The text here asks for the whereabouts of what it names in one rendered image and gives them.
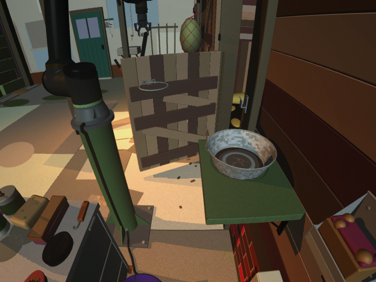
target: door window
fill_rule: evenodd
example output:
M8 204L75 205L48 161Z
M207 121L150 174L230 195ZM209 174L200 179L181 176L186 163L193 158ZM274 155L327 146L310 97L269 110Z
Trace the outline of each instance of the door window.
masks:
M101 37L97 17L88 17L87 18L87 25L89 27L90 38Z
M77 25L79 39L88 39L89 32L86 24L86 18L76 19L75 24Z

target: round basin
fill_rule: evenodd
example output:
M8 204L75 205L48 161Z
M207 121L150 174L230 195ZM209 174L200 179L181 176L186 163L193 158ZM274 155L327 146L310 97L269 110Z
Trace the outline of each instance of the round basin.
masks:
M214 133L207 140L207 150L217 170L239 180L257 178L277 158L277 150L268 139L242 129Z

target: green door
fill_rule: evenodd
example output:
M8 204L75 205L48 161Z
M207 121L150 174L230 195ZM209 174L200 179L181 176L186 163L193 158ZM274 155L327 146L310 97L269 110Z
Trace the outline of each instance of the green door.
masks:
M72 21L81 62L93 63L99 78L111 77L101 13L73 14Z

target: metal railing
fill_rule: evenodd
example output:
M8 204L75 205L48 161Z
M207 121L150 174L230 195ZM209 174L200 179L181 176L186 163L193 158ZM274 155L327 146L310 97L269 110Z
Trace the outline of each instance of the metal railing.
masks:
M169 29L173 29L173 53L176 53L176 28L178 26L176 23L173 24L173 26L168 26L166 23L166 53L169 53ZM158 45L159 45L159 55L161 54L161 34L160 29L164 29L165 27L161 27L158 23L158 26L152 26L150 30L150 40L151 40L151 54L154 55L154 49L153 49L153 32L152 30L158 29Z

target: green egg-shaped object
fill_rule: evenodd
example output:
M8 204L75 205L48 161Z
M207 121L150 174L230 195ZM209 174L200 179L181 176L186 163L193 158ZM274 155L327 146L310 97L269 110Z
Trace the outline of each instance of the green egg-shaped object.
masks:
M200 25L192 17L182 24L180 29L180 44L185 53L193 53L199 50L201 43Z

